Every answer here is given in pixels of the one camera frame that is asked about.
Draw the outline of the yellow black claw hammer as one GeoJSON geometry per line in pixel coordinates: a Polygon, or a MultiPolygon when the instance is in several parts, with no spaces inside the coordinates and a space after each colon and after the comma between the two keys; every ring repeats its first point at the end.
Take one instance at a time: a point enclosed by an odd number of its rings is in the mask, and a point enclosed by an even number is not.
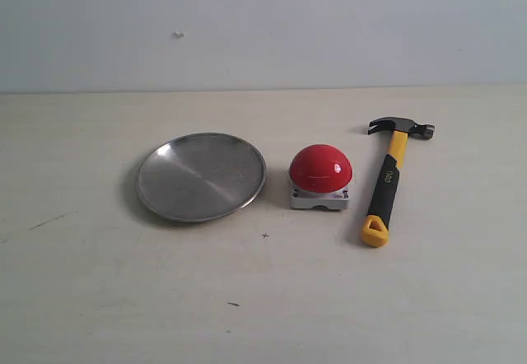
{"type": "Polygon", "coordinates": [[[434,135],[435,126],[417,124],[412,119],[384,117],[371,121],[367,133],[371,135],[384,131],[391,132],[391,139],[361,228],[362,242],[375,248],[382,247],[389,241],[389,221],[408,139],[416,137],[430,140],[434,135]]]}

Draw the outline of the red dome push button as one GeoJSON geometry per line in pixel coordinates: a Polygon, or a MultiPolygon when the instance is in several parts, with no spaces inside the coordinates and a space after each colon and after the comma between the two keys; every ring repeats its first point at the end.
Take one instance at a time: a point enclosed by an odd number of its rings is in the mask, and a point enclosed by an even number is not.
{"type": "Polygon", "coordinates": [[[293,209],[348,209],[352,164],[336,147],[314,144],[303,148],[292,159],[288,174],[293,209]]]}

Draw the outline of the round steel plate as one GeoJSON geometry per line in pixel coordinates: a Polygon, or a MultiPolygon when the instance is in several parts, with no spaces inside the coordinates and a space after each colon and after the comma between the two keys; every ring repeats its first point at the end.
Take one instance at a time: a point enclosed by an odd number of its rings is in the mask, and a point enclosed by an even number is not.
{"type": "Polygon", "coordinates": [[[138,168],[142,205],[167,221],[210,222],[250,204],[266,181],[260,151],[227,133],[191,133],[160,145],[138,168]]]}

